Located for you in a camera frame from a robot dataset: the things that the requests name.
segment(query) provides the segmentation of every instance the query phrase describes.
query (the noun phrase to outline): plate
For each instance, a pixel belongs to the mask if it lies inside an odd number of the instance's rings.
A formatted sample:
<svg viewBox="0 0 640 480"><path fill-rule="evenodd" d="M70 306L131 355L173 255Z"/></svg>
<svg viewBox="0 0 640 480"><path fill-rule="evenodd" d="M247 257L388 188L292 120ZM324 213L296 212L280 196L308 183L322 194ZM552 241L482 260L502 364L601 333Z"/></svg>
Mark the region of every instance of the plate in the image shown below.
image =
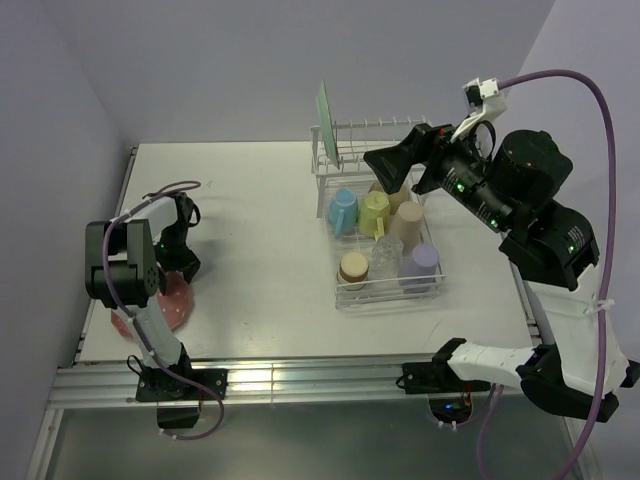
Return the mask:
<svg viewBox="0 0 640 480"><path fill-rule="evenodd" d="M331 112L329 111L329 100L327 99L327 87L324 80L320 85L320 92L316 97L316 106L318 107L318 115L320 116L320 131L322 132L322 143L324 143L324 151L331 163L336 168L340 168L340 157L338 156L338 146L336 145L336 137L333 135L333 122L331 120Z"/></svg>

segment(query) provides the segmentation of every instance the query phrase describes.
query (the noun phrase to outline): white wall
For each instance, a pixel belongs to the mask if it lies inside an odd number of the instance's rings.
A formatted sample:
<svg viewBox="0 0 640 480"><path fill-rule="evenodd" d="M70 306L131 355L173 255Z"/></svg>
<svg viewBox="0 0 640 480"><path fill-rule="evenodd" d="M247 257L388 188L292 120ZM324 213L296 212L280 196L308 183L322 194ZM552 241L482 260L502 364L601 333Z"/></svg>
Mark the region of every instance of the white wall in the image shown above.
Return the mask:
<svg viewBox="0 0 640 480"><path fill-rule="evenodd" d="M640 2L557 0L524 67L578 70L603 90L618 147L618 230L610 296L614 330L627 356L640 360L640 161L637 95ZM606 232L607 160L598 107L589 91L571 80L539 80L514 87L509 110L498 122L506 131L544 129L574 161L558 198L593 223L601 251ZM640 386L619 392L621 407L594 433L605 478L640 476Z"/></svg>
<svg viewBox="0 0 640 480"><path fill-rule="evenodd" d="M37 0L0 2L0 478L23 478L87 306L84 225L113 213L125 149Z"/></svg>
<svg viewBox="0 0 640 480"><path fill-rule="evenodd" d="M132 142L307 139L336 119L457 122L518 72L553 0L43 0Z"/></svg>

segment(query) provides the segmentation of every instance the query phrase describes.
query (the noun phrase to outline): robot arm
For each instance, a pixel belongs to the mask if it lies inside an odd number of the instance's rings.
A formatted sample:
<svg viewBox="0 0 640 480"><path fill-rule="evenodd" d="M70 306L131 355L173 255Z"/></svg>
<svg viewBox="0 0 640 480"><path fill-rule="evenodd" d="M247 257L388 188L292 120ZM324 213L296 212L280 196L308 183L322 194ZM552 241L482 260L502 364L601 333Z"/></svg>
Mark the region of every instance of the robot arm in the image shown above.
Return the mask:
<svg viewBox="0 0 640 480"><path fill-rule="evenodd" d="M115 287L124 304L135 313L155 353L169 366L184 363L181 370L190 369L182 344L173 335L158 305L156 292L164 292L164 272L181 272L187 283L200 267L200 261L187 247L187 231L200 220L198 207L185 193L177 193L151 203L129 220L118 225L109 244L109 266ZM107 308L125 320L129 331L143 354L143 364L157 365L147 352L138 332L128 322L127 315L117 308L106 285L102 243L110 222L93 222L86 228L85 285L89 296L100 300ZM153 239L160 236L154 246Z"/></svg>
<svg viewBox="0 0 640 480"><path fill-rule="evenodd" d="M457 127L416 125L399 145L367 152L364 160L387 193L398 191L414 165L425 167L417 194L442 188L495 232L499 249L529 281L547 314L555 343L508 349L452 339L432 362L403 365L411 393L460 392L464 385L522 389L539 408L585 419L598 361L599 251L588 220L553 200L573 168L546 132L508 134L493 159L483 158L475 129L506 103L495 79L464 87L468 117ZM607 358L599 421L618 406L615 391L631 387L640 365L627 360L607 318Z"/></svg>

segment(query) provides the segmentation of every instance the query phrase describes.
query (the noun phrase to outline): red plate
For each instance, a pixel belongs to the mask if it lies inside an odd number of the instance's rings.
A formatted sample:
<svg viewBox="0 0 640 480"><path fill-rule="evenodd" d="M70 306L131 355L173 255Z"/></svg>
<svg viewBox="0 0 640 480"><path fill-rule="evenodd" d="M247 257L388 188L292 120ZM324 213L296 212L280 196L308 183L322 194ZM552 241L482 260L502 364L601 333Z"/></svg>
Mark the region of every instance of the red plate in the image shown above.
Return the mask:
<svg viewBox="0 0 640 480"><path fill-rule="evenodd" d="M158 292L156 297L164 319L167 321L171 331L173 331L187 321L193 308L193 294L191 293L191 287L184 281L181 274L169 272L166 277L167 294L162 295ZM120 335L125 338L132 338L124 320L118 317L114 311L111 312L111 324Z"/></svg>

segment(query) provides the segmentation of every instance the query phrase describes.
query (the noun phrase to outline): tabletop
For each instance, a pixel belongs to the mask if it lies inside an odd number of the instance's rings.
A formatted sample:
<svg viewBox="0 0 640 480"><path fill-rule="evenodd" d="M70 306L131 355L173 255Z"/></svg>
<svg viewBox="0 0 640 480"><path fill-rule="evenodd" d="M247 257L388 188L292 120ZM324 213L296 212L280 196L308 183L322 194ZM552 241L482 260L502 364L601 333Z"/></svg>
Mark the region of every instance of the tabletop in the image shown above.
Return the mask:
<svg viewBox="0 0 640 480"><path fill-rule="evenodd" d="M425 202L446 283L431 298L336 309L337 265L309 171L308 142L144 144L123 208L178 180L202 213L188 244L202 261L194 310L176 331L192 359L433 353L452 337L532 343L500 237L442 191ZM80 360L138 353L92 303Z"/></svg>

